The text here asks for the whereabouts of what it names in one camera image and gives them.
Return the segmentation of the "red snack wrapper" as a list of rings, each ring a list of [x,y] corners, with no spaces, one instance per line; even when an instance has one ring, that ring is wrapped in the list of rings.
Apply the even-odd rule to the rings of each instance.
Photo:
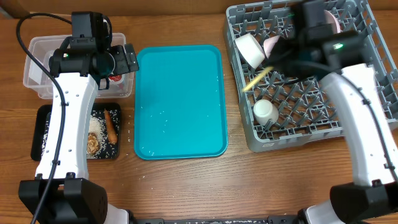
[[[122,76],[121,75],[113,76],[113,77],[109,77],[109,79],[113,82],[118,82],[122,79]]]

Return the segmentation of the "yellow plastic spoon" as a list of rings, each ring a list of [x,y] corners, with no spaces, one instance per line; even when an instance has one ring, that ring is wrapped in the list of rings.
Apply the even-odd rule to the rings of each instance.
[[[269,66],[266,67],[261,73],[259,73],[250,83],[248,83],[243,89],[242,92],[249,91],[254,85],[258,84],[262,78],[264,78],[274,67]]]

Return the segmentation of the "small pink bowl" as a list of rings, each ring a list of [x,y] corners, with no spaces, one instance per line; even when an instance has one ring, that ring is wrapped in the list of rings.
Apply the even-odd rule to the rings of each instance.
[[[274,48],[275,44],[278,42],[280,36],[274,36],[266,39],[263,43],[263,50],[266,58],[269,58],[272,52],[272,49]]]

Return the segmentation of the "white rice bowl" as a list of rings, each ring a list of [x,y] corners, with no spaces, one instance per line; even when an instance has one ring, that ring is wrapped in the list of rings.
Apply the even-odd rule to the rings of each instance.
[[[265,53],[259,42],[251,34],[245,34],[235,40],[239,53],[252,67],[257,68],[265,59]]]

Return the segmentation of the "large pink plate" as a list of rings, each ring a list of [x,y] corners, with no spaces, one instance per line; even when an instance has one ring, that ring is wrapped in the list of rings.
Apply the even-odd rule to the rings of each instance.
[[[324,13],[325,13],[327,23],[331,24],[331,26],[332,26],[333,33],[334,34],[340,33],[341,28],[340,28],[337,18],[330,11],[324,10]]]

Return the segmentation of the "white plastic cup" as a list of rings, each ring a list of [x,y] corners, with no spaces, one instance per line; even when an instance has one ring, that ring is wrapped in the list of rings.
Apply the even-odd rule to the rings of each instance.
[[[254,104],[253,112],[256,121],[262,126],[265,126],[268,121],[275,123],[279,117],[278,109],[269,100],[257,101]]]

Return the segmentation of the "orange carrot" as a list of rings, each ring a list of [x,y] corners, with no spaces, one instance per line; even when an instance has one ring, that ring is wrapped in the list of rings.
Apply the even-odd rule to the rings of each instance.
[[[108,110],[104,110],[104,117],[106,123],[106,131],[108,134],[108,141],[110,144],[116,144],[118,142],[118,135],[113,126],[113,122]]]

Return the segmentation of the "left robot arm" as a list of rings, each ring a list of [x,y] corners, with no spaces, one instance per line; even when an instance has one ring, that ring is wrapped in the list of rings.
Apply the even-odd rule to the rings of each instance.
[[[91,110],[101,79],[139,69],[131,44],[63,45],[50,58],[53,103],[44,153],[33,180],[19,184],[32,223],[135,223],[129,210],[109,204],[89,180],[86,149]]]

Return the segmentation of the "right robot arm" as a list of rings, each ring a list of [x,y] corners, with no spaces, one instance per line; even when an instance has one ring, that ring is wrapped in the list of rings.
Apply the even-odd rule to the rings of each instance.
[[[321,39],[280,39],[269,63],[288,77],[315,77],[334,104],[349,146],[353,181],[300,212],[302,223],[358,223],[397,212],[397,146],[355,31]]]

